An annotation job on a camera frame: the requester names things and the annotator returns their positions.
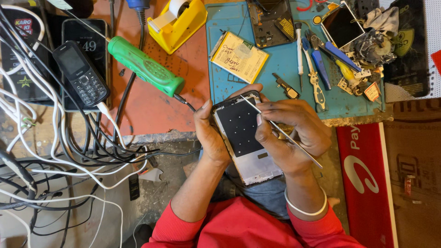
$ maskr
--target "sleeve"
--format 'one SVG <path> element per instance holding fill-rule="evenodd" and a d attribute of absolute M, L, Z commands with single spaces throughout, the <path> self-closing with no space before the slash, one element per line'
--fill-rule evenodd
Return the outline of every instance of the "sleeve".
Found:
<path fill-rule="evenodd" d="M 313 222 L 304 221 L 294 216 L 288 205 L 287 209 L 291 223 L 299 234 L 299 241 L 309 247 L 364 247 L 355 238 L 346 235 L 340 220 L 329 205 L 326 215 Z"/>
<path fill-rule="evenodd" d="M 204 218 L 197 222 L 186 222 L 175 215 L 170 202 L 153 229 L 149 243 L 142 248 L 150 247 L 193 247 L 194 238 L 199 232 Z"/>

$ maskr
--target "hand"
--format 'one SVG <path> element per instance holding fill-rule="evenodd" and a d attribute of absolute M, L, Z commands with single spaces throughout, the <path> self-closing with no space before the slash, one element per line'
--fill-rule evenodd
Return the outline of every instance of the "hand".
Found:
<path fill-rule="evenodd" d="M 267 120 L 294 126 L 299 145 L 313 156 L 320 156 L 331 146 L 331 130 L 303 100 L 280 100 L 258 103 L 256 140 L 271 154 L 286 175 L 297 176 L 310 169 L 311 160 L 292 143 L 278 139 Z"/>
<path fill-rule="evenodd" d="M 248 85 L 239 91 L 230 95 L 227 99 L 238 96 L 250 90 L 260 92 L 263 86 L 259 83 Z M 261 94 L 262 101 L 269 101 L 263 94 Z M 213 102 L 211 99 L 206 101 L 204 105 L 198 109 L 194 114 L 194 124 L 196 126 L 196 136 L 204 148 L 203 156 L 207 156 L 214 164 L 219 166 L 227 166 L 231 161 L 227 147 L 219 134 L 216 124 L 211 116 L 211 107 Z"/>

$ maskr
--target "tape dispenser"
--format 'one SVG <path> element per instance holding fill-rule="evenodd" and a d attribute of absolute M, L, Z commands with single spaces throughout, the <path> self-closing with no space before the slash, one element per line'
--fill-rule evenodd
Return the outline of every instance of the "tape dispenser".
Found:
<path fill-rule="evenodd" d="M 147 18 L 149 34 L 168 53 L 184 44 L 207 20 L 201 0 L 170 0 L 159 16 Z"/>

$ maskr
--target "logo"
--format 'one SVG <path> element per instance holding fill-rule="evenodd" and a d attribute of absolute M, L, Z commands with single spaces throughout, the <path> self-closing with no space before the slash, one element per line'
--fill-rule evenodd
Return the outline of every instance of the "logo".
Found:
<path fill-rule="evenodd" d="M 15 19 L 15 25 L 27 33 L 32 34 L 32 19 Z M 19 30 L 19 32 L 22 36 L 26 36 L 23 31 Z"/>
<path fill-rule="evenodd" d="M 32 80 L 27 79 L 26 76 L 23 78 L 23 80 L 19 80 L 19 81 L 17 82 L 17 84 L 21 84 L 21 85 L 22 85 L 22 88 L 23 88 L 24 86 L 28 86 L 28 87 L 30 87 L 30 86 L 29 86 L 29 83 L 32 83 Z"/>
<path fill-rule="evenodd" d="M 371 180 L 374 182 L 375 186 L 372 185 L 372 183 L 369 181 L 369 179 L 365 178 L 364 182 L 366 183 L 366 186 L 374 193 L 378 193 L 380 189 L 378 188 L 378 184 L 375 181 L 375 178 L 372 176 L 372 173 L 367 168 L 367 166 L 357 157 L 349 155 L 344 159 L 344 170 L 346 171 L 346 174 L 348 175 L 349 180 L 351 181 L 352 185 L 355 187 L 355 189 L 360 193 L 364 193 L 364 186 L 361 182 L 359 176 L 355 172 L 354 165 L 359 164 L 365 171 L 369 174 Z"/>
<path fill-rule="evenodd" d="M 406 55 L 412 47 L 414 33 L 414 29 L 400 30 L 398 34 L 392 38 L 393 43 L 395 44 L 394 53 L 396 55 L 400 57 Z"/>

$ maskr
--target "bracelet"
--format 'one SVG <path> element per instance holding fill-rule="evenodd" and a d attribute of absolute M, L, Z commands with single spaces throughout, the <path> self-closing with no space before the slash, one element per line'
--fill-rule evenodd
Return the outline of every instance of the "bracelet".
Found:
<path fill-rule="evenodd" d="M 286 202 L 289 204 L 289 206 L 291 206 L 292 208 L 294 208 L 295 210 L 299 211 L 300 213 L 304 214 L 304 215 L 308 215 L 308 216 L 315 216 L 315 215 L 319 215 L 321 212 L 323 212 L 323 210 L 325 210 L 326 208 L 326 204 L 328 203 L 328 197 L 326 196 L 326 192 L 325 190 L 319 186 L 321 188 L 321 190 L 323 191 L 323 194 L 325 195 L 325 202 L 323 203 L 323 206 L 321 207 L 321 209 L 315 213 L 307 213 L 305 211 L 300 210 L 298 207 L 294 206 L 294 204 L 292 204 L 292 202 L 288 199 L 288 192 L 287 192 L 287 188 L 285 189 L 285 199 Z"/>

